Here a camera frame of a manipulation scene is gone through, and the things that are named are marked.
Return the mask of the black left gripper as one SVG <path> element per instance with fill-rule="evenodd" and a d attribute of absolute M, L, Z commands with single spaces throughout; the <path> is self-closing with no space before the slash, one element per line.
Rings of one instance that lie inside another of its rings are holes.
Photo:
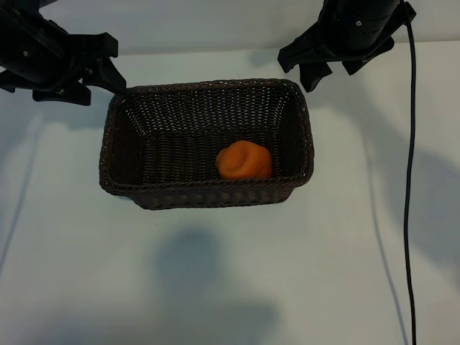
<path fill-rule="evenodd" d="M 81 106 L 91 105 L 86 86 L 125 94 L 127 82 L 111 61 L 118 52 L 118 40 L 107 32 L 70 34 L 37 6 L 1 7 L 1 88 L 10 93 L 37 90 L 36 102 Z"/>

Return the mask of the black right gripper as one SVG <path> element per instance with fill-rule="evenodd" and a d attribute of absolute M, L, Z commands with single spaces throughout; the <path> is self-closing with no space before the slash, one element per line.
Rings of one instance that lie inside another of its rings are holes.
<path fill-rule="evenodd" d="M 412 22 L 415 15 L 407 1 L 324 1 L 312 42 L 308 35 L 297 37 L 280 49 L 277 61 L 285 73 L 297 65 L 300 83 L 306 92 L 311 92 L 332 74 L 328 63 L 317 56 L 327 61 L 344 61 L 375 50 L 361 60 L 342 63 L 347 73 L 353 75 L 390 51 L 395 45 L 392 34 Z"/>

